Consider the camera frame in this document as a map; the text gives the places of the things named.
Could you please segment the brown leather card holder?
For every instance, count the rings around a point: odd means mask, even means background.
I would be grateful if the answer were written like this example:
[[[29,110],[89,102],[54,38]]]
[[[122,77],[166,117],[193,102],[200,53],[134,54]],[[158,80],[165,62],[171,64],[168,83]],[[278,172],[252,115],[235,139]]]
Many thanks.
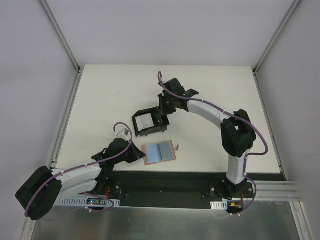
[[[165,161],[163,161],[163,160],[161,159],[159,144],[160,144],[160,143],[163,143],[163,142],[171,142],[171,146],[172,146],[172,150],[173,150],[173,154],[174,154],[174,159],[172,159],[172,160],[165,160]],[[150,165],[155,165],[155,164],[170,162],[170,161],[174,161],[174,160],[177,159],[176,152],[179,150],[179,147],[180,147],[179,144],[177,144],[176,146],[174,146],[172,140],[163,141],[163,142],[152,143],[152,144],[145,144],[145,145],[142,145],[142,146],[141,146],[142,152],[144,152],[144,153],[146,154],[146,157],[143,158],[143,161],[144,161],[144,165],[145,165],[145,166],[150,166]]]

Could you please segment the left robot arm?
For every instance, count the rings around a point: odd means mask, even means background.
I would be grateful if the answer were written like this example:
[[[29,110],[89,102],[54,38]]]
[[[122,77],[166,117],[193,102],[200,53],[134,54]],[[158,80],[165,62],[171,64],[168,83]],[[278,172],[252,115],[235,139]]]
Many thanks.
[[[102,194],[108,174],[115,165],[131,164],[146,156],[134,143],[115,138],[108,147],[93,155],[87,163],[67,171],[62,168],[50,170],[39,167],[19,188],[15,198],[31,220],[47,215],[55,204],[84,192]]]

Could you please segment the black card dispenser box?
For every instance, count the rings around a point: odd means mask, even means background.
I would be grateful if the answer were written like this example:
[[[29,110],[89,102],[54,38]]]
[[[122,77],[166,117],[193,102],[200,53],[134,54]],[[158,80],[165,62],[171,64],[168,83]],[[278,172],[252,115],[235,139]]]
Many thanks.
[[[139,110],[131,119],[136,137],[147,137],[154,133],[164,133],[170,125],[167,115],[163,115],[159,107]]]

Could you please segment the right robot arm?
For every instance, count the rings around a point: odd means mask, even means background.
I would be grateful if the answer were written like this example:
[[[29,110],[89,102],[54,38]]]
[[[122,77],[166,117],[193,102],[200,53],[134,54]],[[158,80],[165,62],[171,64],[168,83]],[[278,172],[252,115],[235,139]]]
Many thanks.
[[[228,169],[224,182],[215,188],[215,193],[227,200],[237,197],[247,184],[246,155],[257,139],[255,131],[248,125],[251,121],[247,112],[240,109],[228,115],[221,107],[205,103],[196,90],[186,91],[177,78],[164,83],[161,72],[158,81],[163,87],[162,94],[158,95],[162,115],[181,109],[208,120],[221,130],[222,146],[228,153]]]

